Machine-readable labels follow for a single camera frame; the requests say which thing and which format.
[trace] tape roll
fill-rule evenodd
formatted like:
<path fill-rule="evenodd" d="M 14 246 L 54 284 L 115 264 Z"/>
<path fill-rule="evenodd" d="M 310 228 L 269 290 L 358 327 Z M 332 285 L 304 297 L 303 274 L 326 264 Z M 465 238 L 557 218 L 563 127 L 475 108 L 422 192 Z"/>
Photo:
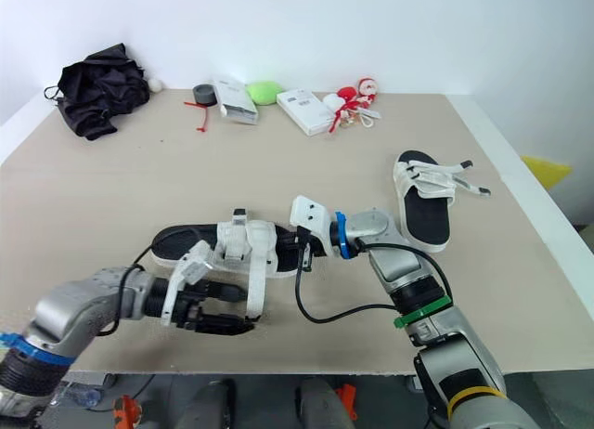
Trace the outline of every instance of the tape roll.
<path fill-rule="evenodd" d="M 216 95 L 214 94 L 214 88 L 210 84 L 196 85 L 193 89 L 194 99 L 198 104 L 203 106 L 213 106 L 216 104 Z"/>

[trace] white wall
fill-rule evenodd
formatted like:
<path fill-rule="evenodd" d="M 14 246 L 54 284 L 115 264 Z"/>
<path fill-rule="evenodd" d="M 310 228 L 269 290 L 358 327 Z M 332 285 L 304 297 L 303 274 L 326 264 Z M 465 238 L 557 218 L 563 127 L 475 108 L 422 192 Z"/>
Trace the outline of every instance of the white wall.
<path fill-rule="evenodd" d="M 552 194 L 592 222 L 591 1 L 0 0 L 0 123 L 118 42 L 170 87 L 217 71 L 318 90 L 371 75 L 388 92 L 475 94 L 520 153 L 575 166 Z"/>

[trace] small white box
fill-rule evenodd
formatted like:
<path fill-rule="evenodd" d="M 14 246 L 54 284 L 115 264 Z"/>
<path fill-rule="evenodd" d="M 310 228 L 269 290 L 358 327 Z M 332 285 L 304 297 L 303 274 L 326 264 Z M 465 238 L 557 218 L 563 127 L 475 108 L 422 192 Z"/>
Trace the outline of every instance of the small white box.
<path fill-rule="evenodd" d="M 230 76 L 220 75 L 213 78 L 213 86 L 223 118 L 239 123 L 257 123 L 258 110 L 244 84 Z"/>
<path fill-rule="evenodd" d="M 309 137 L 327 132 L 334 121 L 334 112 L 309 90 L 279 93 L 277 103 Z"/>

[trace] table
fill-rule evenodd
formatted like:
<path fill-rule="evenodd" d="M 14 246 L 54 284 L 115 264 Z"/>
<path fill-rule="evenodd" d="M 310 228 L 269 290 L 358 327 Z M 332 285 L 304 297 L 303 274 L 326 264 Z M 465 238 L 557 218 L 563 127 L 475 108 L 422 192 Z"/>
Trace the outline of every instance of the table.
<path fill-rule="evenodd" d="M 423 150 L 441 163 L 471 159 L 486 200 L 459 191 L 451 242 L 436 255 L 458 306 L 505 372 L 594 367 L 594 324 L 499 173 L 438 95 L 381 95 L 371 129 L 307 137 L 278 106 L 257 126 L 228 123 L 165 90 L 118 117 L 113 136 L 88 142 L 51 113 L 0 168 L 0 329 L 20 331 L 52 287 L 129 264 L 161 229 L 215 223 L 236 207 L 287 224 L 303 194 L 346 214 L 398 214 L 395 157 Z M 303 278 L 310 312 L 387 303 L 366 256 L 320 259 Z M 125 321 L 76 361 L 79 371 L 411 373 L 412 347 L 372 310 L 316 325 L 295 304 L 292 279 L 271 279 L 255 331 L 237 337 Z"/>

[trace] green sponge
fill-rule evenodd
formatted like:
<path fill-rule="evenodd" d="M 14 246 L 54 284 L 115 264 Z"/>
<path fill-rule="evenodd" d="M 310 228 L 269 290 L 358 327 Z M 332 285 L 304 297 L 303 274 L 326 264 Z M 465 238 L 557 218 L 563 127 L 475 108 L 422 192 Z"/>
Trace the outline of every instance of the green sponge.
<path fill-rule="evenodd" d="M 277 95 L 284 92 L 284 89 L 273 81 L 262 81 L 261 83 L 248 84 L 246 87 L 250 98 L 259 106 L 267 106 L 277 102 Z"/>

